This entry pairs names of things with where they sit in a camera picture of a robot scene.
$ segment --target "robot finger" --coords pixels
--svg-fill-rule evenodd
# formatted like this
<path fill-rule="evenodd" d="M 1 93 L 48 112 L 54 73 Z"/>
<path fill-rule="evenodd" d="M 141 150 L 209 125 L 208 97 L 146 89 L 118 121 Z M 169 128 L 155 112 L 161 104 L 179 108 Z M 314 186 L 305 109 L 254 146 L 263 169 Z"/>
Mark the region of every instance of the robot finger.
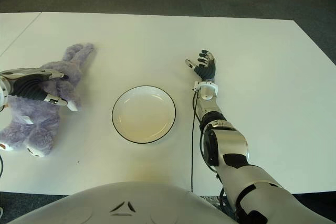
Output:
<path fill-rule="evenodd" d="M 208 60 L 204 57 L 204 54 L 199 54 L 198 60 L 198 66 L 199 67 L 207 67 L 208 66 Z"/>
<path fill-rule="evenodd" d="M 197 67 L 197 65 L 193 63 L 191 60 L 185 60 L 184 62 L 187 64 L 188 67 L 190 67 L 193 70 Z"/>
<path fill-rule="evenodd" d="M 208 59 L 208 60 L 210 60 L 210 61 L 212 61 L 212 60 L 215 60 L 215 57 L 212 55 L 212 53 L 210 53 L 209 51 L 207 51 L 207 50 L 202 50 L 202 53 L 204 53 L 204 54 L 206 54 L 206 58 Z"/>
<path fill-rule="evenodd" d="M 57 97 L 55 95 L 46 93 L 46 96 L 44 98 L 45 102 L 51 103 L 53 105 L 58 105 L 58 106 L 67 106 L 68 102 L 64 99 L 62 99 L 61 97 Z"/>
<path fill-rule="evenodd" d="M 203 53 L 202 53 L 202 54 L 199 54 L 199 56 L 200 56 L 200 57 L 203 57 L 203 58 L 205 58 L 205 59 L 208 58 L 208 56 L 207 56 L 206 54 L 203 54 Z"/>
<path fill-rule="evenodd" d="M 47 74 L 50 74 L 49 80 L 52 80 L 54 78 L 62 78 L 62 79 L 69 79 L 69 77 L 58 70 L 55 69 L 44 69 Z"/>

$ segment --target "plush toy foot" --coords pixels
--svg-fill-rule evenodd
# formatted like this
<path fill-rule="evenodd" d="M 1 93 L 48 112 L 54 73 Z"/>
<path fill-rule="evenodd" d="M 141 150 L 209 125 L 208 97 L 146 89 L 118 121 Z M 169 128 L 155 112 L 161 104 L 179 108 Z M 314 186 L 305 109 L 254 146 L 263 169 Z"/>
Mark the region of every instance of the plush toy foot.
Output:
<path fill-rule="evenodd" d="M 44 157 L 51 152 L 54 145 L 55 135 L 45 128 L 37 127 L 34 129 L 27 142 L 29 153 L 36 157 Z"/>
<path fill-rule="evenodd" d="M 0 132 L 0 150 L 12 151 L 19 148 L 35 126 L 11 122 Z"/>

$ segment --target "plate rim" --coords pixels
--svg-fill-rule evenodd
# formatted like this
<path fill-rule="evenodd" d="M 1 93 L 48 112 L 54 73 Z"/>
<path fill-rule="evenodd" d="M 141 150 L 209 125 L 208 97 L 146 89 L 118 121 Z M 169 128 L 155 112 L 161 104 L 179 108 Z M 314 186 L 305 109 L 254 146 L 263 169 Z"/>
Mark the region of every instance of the plate rim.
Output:
<path fill-rule="evenodd" d="M 173 105 L 174 105 L 174 120 L 173 120 L 173 123 L 172 123 L 172 125 L 170 126 L 169 130 L 168 130 L 163 136 L 160 136 L 159 138 L 157 138 L 157 139 L 155 139 L 155 140 L 153 140 L 153 141 L 150 141 L 150 142 L 146 142 L 146 143 L 134 142 L 134 141 L 132 141 L 132 140 L 127 139 L 126 137 L 124 137 L 124 136 L 118 131 L 118 129 L 117 129 L 117 127 L 116 127 L 116 125 L 114 124 L 114 121 L 113 121 L 114 107 L 116 106 L 116 104 L 117 104 L 117 102 L 119 101 L 119 99 L 120 99 L 124 94 L 126 94 L 128 91 L 130 91 L 130 90 L 132 90 L 132 89 L 135 89 L 135 88 L 140 88 L 140 87 L 153 87 L 153 88 L 157 88 L 157 89 L 162 90 L 164 93 L 166 93 L 166 94 L 169 96 L 169 98 L 172 100 Z M 163 138 L 164 136 L 166 136 L 167 133 L 172 129 L 172 127 L 173 127 L 173 125 L 174 125 L 174 123 L 175 123 L 175 119 L 176 119 L 176 106 L 175 106 L 175 102 L 174 102 L 173 98 L 172 98 L 166 91 L 164 91 L 163 89 L 161 89 L 161 88 L 159 88 L 159 87 L 156 87 L 156 86 L 152 86 L 152 85 L 140 85 L 140 86 L 136 86 L 136 87 L 133 87 L 133 88 L 128 89 L 127 91 L 123 92 L 123 93 L 118 97 L 118 99 L 115 101 L 115 103 L 114 103 L 114 105 L 113 105 L 113 109 L 112 109 L 111 117 L 112 117 L 111 119 L 112 119 L 113 127 L 115 128 L 115 130 L 118 132 L 118 134 L 119 134 L 123 139 L 126 139 L 127 141 L 129 141 L 129 142 L 131 142 L 131 143 L 134 143 L 134 144 L 150 144 L 150 143 L 156 142 L 156 141 L 160 140 L 161 138 Z"/>

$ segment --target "robotic hand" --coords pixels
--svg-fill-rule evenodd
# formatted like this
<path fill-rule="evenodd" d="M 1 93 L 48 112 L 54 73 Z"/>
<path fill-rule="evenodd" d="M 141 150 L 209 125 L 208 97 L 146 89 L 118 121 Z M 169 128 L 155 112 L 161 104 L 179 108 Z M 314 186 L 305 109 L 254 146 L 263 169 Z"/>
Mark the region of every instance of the robotic hand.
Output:
<path fill-rule="evenodd" d="M 68 76 L 54 69 L 41 68 L 19 68 L 0 72 L 0 111 L 7 104 L 8 95 L 67 106 L 66 100 L 45 92 L 39 86 L 41 82 L 54 78 L 68 79 Z"/>
<path fill-rule="evenodd" d="M 303 206 L 262 168 L 248 163 L 244 136 L 223 116 L 217 106 L 214 83 L 215 59 L 202 50 L 199 65 L 185 63 L 201 78 L 195 82 L 194 111 L 200 122 L 205 163 L 215 168 L 239 223 L 333 223 Z"/>

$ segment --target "plush toy ear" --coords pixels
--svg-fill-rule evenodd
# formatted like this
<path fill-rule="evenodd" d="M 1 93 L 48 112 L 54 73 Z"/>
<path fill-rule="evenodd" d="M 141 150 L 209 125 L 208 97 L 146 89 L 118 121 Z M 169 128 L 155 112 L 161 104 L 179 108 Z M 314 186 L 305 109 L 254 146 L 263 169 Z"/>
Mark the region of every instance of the plush toy ear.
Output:
<path fill-rule="evenodd" d="M 81 108 L 79 95 L 75 91 L 75 87 L 68 81 L 58 83 L 59 95 L 68 101 L 68 108 L 72 111 L 78 111 Z"/>
<path fill-rule="evenodd" d="M 64 61 L 71 61 L 75 54 L 79 52 L 84 46 L 82 44 L 74 44 L 70 47 L 68 47 L 65 50 L 65 53 L 63 55 L 63 60 Z"/>
<path fill-rule="evenodd" d="M 71 62 L 77 64 L 81 67 L 84 62 L 88 59 L 90 53 L 93 51 L 94 47 L 93 44 L 87 43 L 80 51 L 78 51 Z"/>

